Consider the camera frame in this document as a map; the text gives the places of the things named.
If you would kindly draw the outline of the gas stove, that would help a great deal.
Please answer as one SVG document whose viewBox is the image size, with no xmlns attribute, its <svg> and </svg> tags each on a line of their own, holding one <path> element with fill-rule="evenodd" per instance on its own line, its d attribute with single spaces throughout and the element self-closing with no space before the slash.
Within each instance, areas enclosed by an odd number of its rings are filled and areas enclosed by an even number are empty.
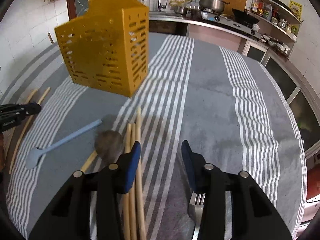
<svg viewBox="0 0 320 240">
<path fill-rule="evenodd" d="M 200 10 L 201 19 L 205 22 L 210 22 L 213 25 L 218 25 L 227 29 L 231 29 L 238 33 L 254 37 L 257 40 L 262 38 L 262 35 L 253 29 L 253 25 L 248 23 L 239 23 L 235 20 L 227 19 L 221 15 L 217 15 L 208 10 Z"/>
</svg>

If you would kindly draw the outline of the black wok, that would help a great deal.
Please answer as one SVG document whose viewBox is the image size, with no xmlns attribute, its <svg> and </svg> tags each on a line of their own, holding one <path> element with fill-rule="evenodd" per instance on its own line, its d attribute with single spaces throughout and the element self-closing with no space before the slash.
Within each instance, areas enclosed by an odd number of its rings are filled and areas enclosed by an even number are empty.
<svg viewBox="0 0 320 240">
<path fill-rule="evenodd" d="M 247 25 L 250 28 L 254 24 L 257 24 L 259 22 L 259 19 L 249 15 L 246 11 L 241 11 L 241 10 L 233 8 L 232 12 L 234 14 L 234 18 L 235 18 L 236 22 L 243 24 L 243 25 Z"/>
</svg>

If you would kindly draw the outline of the small steel bowl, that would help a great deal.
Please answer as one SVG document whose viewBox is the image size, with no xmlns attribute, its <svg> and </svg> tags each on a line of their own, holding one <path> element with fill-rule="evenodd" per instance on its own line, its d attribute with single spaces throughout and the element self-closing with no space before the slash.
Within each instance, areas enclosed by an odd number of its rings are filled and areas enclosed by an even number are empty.
<svg viewBox="0 0 320 240">
<path fill-rule="evenodd" d="M 185 16 L 188 13 L 189 9 L 183 6 L 175 6 L 174 13 Z"/>
</svg>

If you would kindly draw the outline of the yellow perforated utensil holder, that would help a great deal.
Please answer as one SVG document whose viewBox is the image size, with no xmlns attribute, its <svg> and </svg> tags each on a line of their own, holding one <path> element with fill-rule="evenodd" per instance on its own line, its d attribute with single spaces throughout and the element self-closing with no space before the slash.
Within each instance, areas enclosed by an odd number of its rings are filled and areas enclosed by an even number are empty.
<svg viewBox="0 0 320 240">
<path fill-rule="evenodd" d="M 74 83 L 131 97 L 148 74 L 149 8 L 139 0 L 89 0 L 55 28 Z"/>
</svg>

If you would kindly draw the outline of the steel cooking pot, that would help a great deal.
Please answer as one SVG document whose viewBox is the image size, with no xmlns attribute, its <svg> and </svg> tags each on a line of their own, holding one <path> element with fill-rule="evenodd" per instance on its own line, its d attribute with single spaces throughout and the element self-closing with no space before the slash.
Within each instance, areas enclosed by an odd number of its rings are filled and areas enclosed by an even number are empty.
<svg viewBox="0 0 320 240">
<path fill-rule="evenodd" d="M 221 13 L 225 9 L 225 5 L 229 2 L 223 0 L 200 0 L 199 5 L 201 9 L 209 9 L 214 12 Z"/>
</svg>

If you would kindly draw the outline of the wooden spoon with dark bowl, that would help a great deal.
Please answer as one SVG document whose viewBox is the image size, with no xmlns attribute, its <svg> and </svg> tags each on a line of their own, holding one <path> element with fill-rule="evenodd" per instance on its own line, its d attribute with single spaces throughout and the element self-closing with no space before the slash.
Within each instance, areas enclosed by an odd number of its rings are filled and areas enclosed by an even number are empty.
<svg viewBox="0 0 320 240">
<path fill-rule="evenodd" d="M 80 168 L 86 172 L 96 157 L 99 157 L 105 166 L 116 163 L 124 150 L 123 136 L 117 131 L 102 131 L 95 137 L 95 150 L 91 153 L 84 165 Z"/>
</svg>

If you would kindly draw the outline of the grey striped tablecloth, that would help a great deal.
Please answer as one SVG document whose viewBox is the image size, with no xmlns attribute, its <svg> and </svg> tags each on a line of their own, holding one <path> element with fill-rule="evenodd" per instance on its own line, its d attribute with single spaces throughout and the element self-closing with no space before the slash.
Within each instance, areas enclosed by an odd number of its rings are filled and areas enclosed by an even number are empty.
<svg viewBox="0 0 320 240">
<path fill-rule="evenodd" d="M 303 140 L 279 86 L 257 61 L 237 52 L 174 35 L 149 37 L 149 73 L 131 98 L 75 84 L 57 44 L 25 65 L 1 103 L 23 102 L 32 89 L 49 94 L 5 177 L 14 227 L 28 237 L 71 173 L 93 151 L 93 132 L 25 168 L 34 147 L 48 147 L 97 119 L 125 133 L 142 109 L 142 173 L 148 239 L 190 239 L 190 188 L 181 144 L 229 173 L 247 171 L 280 213 L 291 234 L 306 199 Z"/>
</svg>

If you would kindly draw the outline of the yellow wall poster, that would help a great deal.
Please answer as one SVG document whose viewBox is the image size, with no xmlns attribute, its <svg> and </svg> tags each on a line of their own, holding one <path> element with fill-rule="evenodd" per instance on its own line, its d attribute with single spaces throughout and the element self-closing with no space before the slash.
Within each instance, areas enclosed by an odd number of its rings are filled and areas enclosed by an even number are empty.
<svg viewBox="0 0 320 240">
<path fill-rule="evenodd" d="M 301 20 L 303 6 L 295 1 L 290 0 L 289 7 L 291 12 L 296 16 L 296 18 Z"/>
</svg>

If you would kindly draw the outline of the light blue plastic spoon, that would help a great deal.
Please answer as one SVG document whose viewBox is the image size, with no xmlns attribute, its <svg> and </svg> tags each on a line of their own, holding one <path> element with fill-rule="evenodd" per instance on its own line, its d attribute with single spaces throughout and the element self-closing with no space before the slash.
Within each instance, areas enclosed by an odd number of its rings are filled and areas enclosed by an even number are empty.
<svg viewBox="0 0 320 240">
<path fill-rule="evenodd" d="M 39 159 L 46 153 L 62 146 L 63 144 L 75 139 L 76 137 L 98 127 L 100 124 L 102 124 L 102 120 L 98 119 L 84 127 L 82 127 L 81 129 L 71 133 L 70 135 L 64 137 L 63 139 L 53 143 L 52 145 L 46 147 L 46 148 L 39 148 L 39 147 L 35 147 L 33 148 L 28 156 L 27 159 L 25 161 L 25 167 L 28 170 L 32 170 L 33 168 L 35 168 L 39 162 Z"/>
</svg>

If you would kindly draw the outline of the wall corner shelf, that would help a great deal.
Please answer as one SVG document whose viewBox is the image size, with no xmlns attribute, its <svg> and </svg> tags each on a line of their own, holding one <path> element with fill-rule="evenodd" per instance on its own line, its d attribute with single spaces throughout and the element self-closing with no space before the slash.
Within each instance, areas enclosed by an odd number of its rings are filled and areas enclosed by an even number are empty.
<svg viewBox="0 0 320 240">
<path fill-rule="evenodd" d="M 300 21 L 279 0 L 252 0 L 248 14 L 259 20 L 260 32 L 276 38 L 289 47 L 291 52 L 297 43 Z"/>
</svg>

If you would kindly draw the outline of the steel fork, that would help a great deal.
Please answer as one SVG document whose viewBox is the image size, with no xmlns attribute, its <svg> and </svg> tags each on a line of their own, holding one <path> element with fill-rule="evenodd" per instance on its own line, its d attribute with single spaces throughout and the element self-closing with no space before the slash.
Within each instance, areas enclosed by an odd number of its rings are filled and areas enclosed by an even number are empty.
<svg viewBox="0 0 320 240">
<path fill-rule="evenodd" d="M 198 239 L 205 197 L 205 193 L 196 194 L 193 192 L 189 200 L 188 214 L 195 223 L 192 240 Z"/>
</svg>

